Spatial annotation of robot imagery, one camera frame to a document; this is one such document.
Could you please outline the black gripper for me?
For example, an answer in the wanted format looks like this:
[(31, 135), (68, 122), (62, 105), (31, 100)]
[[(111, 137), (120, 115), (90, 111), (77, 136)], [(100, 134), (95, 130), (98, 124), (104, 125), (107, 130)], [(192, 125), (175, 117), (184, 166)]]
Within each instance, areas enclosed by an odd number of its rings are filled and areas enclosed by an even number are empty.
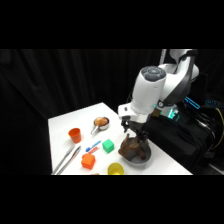
[(124, 128), (124, 133), (126, 133), (129, 129), (132, 130), (140, 140), (144, 143), (148, 144), (148, 133), (144, 130), (144, 123), (138, 123), (136, 121), (132, 121), (130, 116), (123, 116), (121, 119), (121, 125)]

